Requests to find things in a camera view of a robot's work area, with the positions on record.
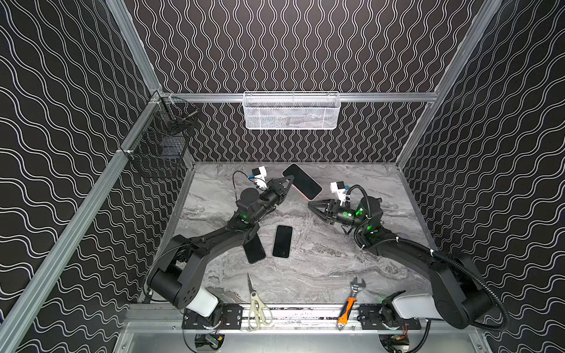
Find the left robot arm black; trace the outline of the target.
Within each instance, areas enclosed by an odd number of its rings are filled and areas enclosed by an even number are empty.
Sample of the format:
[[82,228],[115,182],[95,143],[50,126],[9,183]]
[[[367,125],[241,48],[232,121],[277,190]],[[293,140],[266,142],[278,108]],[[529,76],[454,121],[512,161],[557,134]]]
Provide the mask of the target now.
[[247,188],[225,226],[193,238],[173,237],[149,269],[148,289],[180,310],[188,309],[204,318],[215,316],[219,299],[202,287],[207,265],[219,255],[252,242],[260,221],[285,201],[293,182],[293,176],[284,176],[269,180],[263,192]]

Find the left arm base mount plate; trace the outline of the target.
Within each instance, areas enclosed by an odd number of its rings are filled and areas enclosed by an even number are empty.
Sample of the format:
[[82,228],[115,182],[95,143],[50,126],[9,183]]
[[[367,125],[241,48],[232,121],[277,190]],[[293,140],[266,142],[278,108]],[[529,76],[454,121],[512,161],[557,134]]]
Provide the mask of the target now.
[[204,317],[192,311],[185,310],[182,320],[183,329],[207,330],[239,330],[243,319],[244,308],[238,304],[218,304],[210,316]]

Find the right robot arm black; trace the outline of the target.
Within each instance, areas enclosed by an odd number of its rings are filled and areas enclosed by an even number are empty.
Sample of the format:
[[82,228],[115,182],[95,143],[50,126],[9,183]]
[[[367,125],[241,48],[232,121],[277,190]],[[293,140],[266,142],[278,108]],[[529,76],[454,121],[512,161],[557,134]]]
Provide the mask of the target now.
[[431,284],[429,300],[419,304],[415,296],[393,296],[393,313],[410,319],[441,319],[452,327],[468,326],[503,332],[510,314],[503,301],[487,285],[473,261],[453,257],[386,229],[382,224],[382,200],[363,197],[355,208],[348,201],[311,201],[308,209],[328,224],[346,226],[347,233],[364,251],[392,259],[421,274]]

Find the phone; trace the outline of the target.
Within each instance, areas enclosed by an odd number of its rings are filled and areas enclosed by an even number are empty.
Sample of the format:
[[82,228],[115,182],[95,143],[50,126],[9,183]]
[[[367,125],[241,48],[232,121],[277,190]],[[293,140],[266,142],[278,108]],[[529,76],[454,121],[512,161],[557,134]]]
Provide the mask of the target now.
[[282,175],[293,176],[293,186],[309,201],[313,201],[322,192],[322,186],[296,163],[284,169]]

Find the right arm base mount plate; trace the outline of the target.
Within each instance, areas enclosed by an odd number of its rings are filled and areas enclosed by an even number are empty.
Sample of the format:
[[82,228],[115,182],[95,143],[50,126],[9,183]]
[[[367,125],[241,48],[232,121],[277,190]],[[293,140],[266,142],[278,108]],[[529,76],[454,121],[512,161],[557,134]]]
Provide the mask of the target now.
[[355,317],[363,330],[420,330],[419,319],[403,319],[394,308],[382,304],[361,304]]

